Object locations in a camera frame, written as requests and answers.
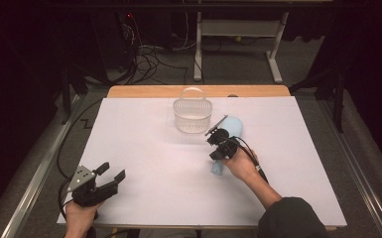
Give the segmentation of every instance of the clear plastic basket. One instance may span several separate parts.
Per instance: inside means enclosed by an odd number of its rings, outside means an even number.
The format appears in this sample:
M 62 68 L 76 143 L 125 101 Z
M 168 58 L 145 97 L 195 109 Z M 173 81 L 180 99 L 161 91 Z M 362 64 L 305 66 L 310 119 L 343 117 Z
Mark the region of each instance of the clear plastic basket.
M 187 91 L 199 91 L 202 98 L 184 98 Z M 206 100 L 205 93 L 197 87 L 185 88 L 173 103 L 176 126 L 185 133 L 201 133 L 209 127 L 212 103 Z

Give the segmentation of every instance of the hand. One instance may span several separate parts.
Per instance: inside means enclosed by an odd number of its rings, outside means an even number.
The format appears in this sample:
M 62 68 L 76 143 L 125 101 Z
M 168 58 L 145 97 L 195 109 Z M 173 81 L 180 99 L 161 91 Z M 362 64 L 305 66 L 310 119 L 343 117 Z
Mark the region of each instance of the hand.
M 83 238 L 92 225 L 95 212 L 103 202 L 95 206 L 82 207 L 73 201 L 66 205 L 66 234 L 65 238 Z
M 249 153 L 252 152 L 252 154 L 255 156 L 255 159 L 258 160 L 258 157 L 256 156 L 254 151 L 251 151 L 248 148 L 245 149 Z M 252 176 L 253 174 L 258 175 L 258 172 L 256 171 L 252 160 L 240 148 L 237 150 L 236 154 L 231 159 L 223 159 L 222 163 L 230 169 L 231 173 L 235 177 L 243 181 L 246 181 L 247 177 Z

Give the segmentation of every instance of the table surface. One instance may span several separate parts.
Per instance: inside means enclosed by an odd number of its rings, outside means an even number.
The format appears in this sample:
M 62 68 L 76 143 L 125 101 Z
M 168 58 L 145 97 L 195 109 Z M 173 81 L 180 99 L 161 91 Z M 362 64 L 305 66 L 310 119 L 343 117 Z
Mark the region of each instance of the table surface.
M 201 135 L 174 125 L 173 102 L 187 86 L 114 86 L 100 106 L 80 164 L 122 170 L 119 194 L 99 210 L 97 226 L 253 229 L 265 209 L 225 168 L 210 172 L 214 150 Z M 224 114 L 243 122 L 242 138 L 261 158 L 272 187 L 300 196 L 327 227 L 346 222 L 294 97 L 283 85 L 199 85 L 213 104 L 210 126 Z M 58 223 L 64 223 L 60 217 Z

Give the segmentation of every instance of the black sleeve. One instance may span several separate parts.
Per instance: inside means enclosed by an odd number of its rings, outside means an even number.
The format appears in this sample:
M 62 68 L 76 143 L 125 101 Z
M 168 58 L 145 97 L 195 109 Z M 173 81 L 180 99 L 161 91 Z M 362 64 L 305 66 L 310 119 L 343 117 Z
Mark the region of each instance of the black sleeve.
M 283 197 L 267 209 L 258 224 L 259 238 L 328 238 L 312 207 L 298 197 Z

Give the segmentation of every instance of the dark background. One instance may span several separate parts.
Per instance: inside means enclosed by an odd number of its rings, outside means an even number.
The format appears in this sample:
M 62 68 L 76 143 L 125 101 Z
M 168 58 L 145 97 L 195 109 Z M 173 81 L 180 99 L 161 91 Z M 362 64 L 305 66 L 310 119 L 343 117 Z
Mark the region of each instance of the dark background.
M 113 16 L 54 15 L 39 3 L 0 1 L 0 196 L 56 113 L 54 99 L 62 89 L 61 72 L 68 69 L 70 75 L 76 75 L 70 77 L 70 83 L 83 92 L 84 75 L 104 81 L 105 67 L 127 60 L 125 48 L 113 45 L 113 41 L 122 39 L 121 35 L 101 35 L 95 30 L 98 26 L 116 28 L 110 20 Z M 279 13 L 269 12 L 263 18 L 276 14 Z M 145 37 L 166 48 L 172 40 L 171 32 L 186 34 L 185 26 L 179 24 L 183 14 L 134 13 L 134 16 Z M 258 17 L 244 15 L 250 19 Z M 190 32 L 195 32 L 195 13 L 190 13 Z M 309 41 L 323 35 L 327 37 L 311 74 L 341 60 L 355 47 L 350 55 L 352 61 L 346 65 L 345 85 L 382 151 L 382 1 L 366 12 L 335 15 L 293 11 L 283 39 L 291 41 L 302 36 Z M 108 56 L 99 47 L 115 49 L 120 57 Z

